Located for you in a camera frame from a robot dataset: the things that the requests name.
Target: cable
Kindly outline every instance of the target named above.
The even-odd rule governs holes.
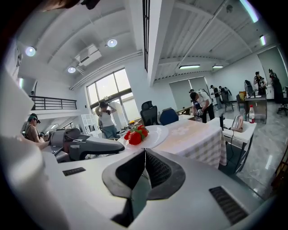
[[[230,159],[227,161],[227,164],[229,163],[229,161],[232,159],[232,157],[234,156],[234,152],[233,152],[233,149],[232,149],[232,139],[233,139],[233,136],[234,136],[234,130],[233,130],[233,135],[231,137],[231,143],[230,143],[230,146],[231,146],[231,151],[232,151],[232,156],[230,157]]]
[[[72,138],[72,137],[69,137],[69,136],[67,136],[67,135],[66,135],[66,137],[68,137],[68,138],[70,138],[70,139],[72,139],[72,140],[74,140],[74,141],[76,141],[76,142],[84,142],[84,141],[76,140],[76,139],[74,139],[74,138]]]

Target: large window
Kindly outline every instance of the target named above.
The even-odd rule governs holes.
[[[118,130],[140,117],[125,69],[95,81],[87,87],[87,92],[93,114],[102,100],[117,109],[113,121]]]

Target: blue chair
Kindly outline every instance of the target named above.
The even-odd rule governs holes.
[[[178,121],[179,117],[174,109],[168,109],[162,112],[159,120],[162,125],[167,125]]]

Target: white t-shirt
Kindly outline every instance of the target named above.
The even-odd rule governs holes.
[[[111,113],[110,115],[108,113],[100,113],[99,120],[102,121],[103,127],[114,125],[112,121]]]
[[[210,97],[208,96],[208,94],[206,92],[198,92],[197,94],[199,95],[199,98],[197,99],[197,102],[201,105],[202,108],[205,107],[205,105],[206,105],[205,101],[206,100],[208,100],[209,101],[209,105],[211,105],[211,103],[212,103],[211,99],[210,99]]]

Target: kettle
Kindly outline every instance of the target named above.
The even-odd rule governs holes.
[[[242,115],[239,114],[234,118],[234,121],[231,126],[231,130],[238,131],[241,133],[243,132],[243,116]]]

